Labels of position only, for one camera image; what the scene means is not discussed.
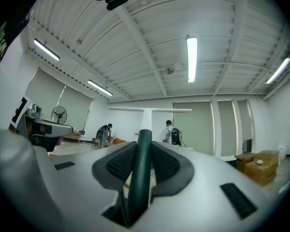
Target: floor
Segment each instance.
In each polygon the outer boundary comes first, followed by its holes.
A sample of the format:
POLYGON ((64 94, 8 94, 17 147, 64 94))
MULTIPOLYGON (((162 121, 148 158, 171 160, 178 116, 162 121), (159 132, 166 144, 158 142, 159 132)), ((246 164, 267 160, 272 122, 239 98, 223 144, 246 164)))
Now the floor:
MULTIPOLYGON (((56 146, 56 148, 54 149, 52 153, 56 155, 68 155, 68 154, 87 152, 87 151, 91 151, 95 149, 97 148, 92 143, 85 143, 85 142, 74 143, 71 141, 63 141, 60 146, 56 146)), ((131 179, 131 175, 127 180, 128 184, 130 183, 130 179, 131 179)), ((289 181, 290 181, 290 157, 286 158, 284 161, 281 162, 281 164, 279 165, 277 169, 276 177, 274 178, 274 180, 262 188, 270 196, 275 197, 278 195, 279 190, 283 188, 289 181)), ((154 170, 152 170, 151 178, 150 178, 150 187, 152 188, 155 185, 156 185, 156 180, 155 180, 154 170)), ((126 187, 124 187, 125 197, 128 196, 128 192, 129 190, 126 187)))

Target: black rubber pad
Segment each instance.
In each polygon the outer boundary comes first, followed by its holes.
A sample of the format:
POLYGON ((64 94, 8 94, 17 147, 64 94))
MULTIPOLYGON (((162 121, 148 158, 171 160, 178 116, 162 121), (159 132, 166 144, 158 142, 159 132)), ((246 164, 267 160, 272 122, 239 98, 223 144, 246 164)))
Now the black rubber pad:
POLYGON ((60 169, 64 169, 64 168, 68 168, 68 167, 71 167, 75 165, 75 163, 71 162, 71 161, 67 161, 67 162, 63 162, 63 163, 60 163, 60 164, 56 164, 55 165, 55 168, 57 170, 60 170, 60 169))
POLYGON ((257 210, 235 184, 228 183, 220 187, 242 219, 245 219, 257 210))

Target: wooden table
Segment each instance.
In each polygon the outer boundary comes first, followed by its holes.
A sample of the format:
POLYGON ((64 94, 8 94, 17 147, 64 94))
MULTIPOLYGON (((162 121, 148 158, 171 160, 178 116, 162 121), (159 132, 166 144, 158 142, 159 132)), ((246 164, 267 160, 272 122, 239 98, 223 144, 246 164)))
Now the wooden table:
POLYGON ((74 133, 69 136, 66 136, 65 138, 76 139, 76 141, 78 140, 78 143, 81 141, 81 135, 74 134, 74 133))

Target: white pillar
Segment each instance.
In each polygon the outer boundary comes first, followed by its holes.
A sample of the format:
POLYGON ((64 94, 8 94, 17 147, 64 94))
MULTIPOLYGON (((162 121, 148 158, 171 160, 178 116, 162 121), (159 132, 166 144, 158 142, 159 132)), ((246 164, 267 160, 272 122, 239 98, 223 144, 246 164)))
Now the white pillar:
POLYGON ((232 105, 236 124, 236 154, 240 155, 242 153, 243 148, 243 129, 242 129, 241 114, 238 108, 237 100, 232 100, 232 105))
POLYGON ((218 102, 216 99, 211 100, 214 123, 214 156, 221 156, 221 120, 218 102))

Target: machine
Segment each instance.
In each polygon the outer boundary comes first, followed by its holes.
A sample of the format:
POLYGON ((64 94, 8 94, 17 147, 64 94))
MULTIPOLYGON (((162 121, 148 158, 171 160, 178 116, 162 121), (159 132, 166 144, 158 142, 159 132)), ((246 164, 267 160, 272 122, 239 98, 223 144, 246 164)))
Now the machine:
POLYGON ((215 157, 152 141, 152 112, 190 110, 109 109, 143 111, 138 143, 50 158, 24 137, 0 132, 0 185, 29 222, 42 231, 85 232, 247 231, 258 225, 271 203, 249 178, 215 157), (149 195, 151 163, 157 185, 149 195))

